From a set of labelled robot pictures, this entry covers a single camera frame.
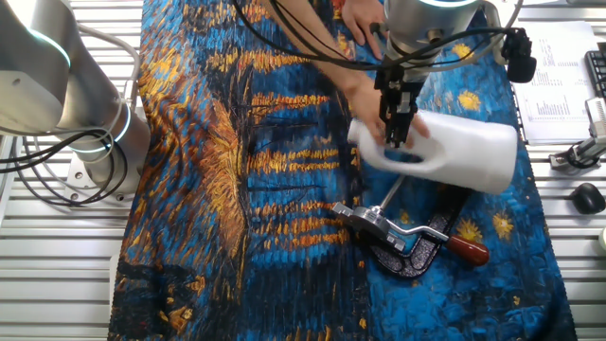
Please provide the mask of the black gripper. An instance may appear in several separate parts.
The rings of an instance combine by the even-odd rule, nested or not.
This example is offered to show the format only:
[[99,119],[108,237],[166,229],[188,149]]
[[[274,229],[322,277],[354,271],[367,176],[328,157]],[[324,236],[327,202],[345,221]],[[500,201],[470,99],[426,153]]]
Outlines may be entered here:
[[380,117],[385,123],[385,142],[391,147],[406,142],[413,115],[418,111],[417,97],[424,81],[408,80],[411,71],[402,65],[384,65],[375,75],[374,88],[381,92]]

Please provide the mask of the bare right hand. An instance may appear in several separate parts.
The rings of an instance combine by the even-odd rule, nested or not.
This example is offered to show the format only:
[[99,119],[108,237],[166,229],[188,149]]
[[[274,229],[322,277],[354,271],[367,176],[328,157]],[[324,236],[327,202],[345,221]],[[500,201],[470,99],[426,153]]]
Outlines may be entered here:
[[374,88],[368,76],[354,78],[343,89],[352,114],[362,121],[375,142],[383,145],[386,141],[385,123],[380,118],[381,92]]

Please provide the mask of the bare left hand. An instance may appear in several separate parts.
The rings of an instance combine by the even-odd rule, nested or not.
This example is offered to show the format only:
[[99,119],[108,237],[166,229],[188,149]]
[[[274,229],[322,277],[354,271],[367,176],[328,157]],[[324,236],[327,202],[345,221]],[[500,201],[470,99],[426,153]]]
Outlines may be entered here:
[[383,4],[379,0],[346,0],[341,16],[355,42],[360,46],[367,45],[380,60],[383,53],[370,26],[384,21]]

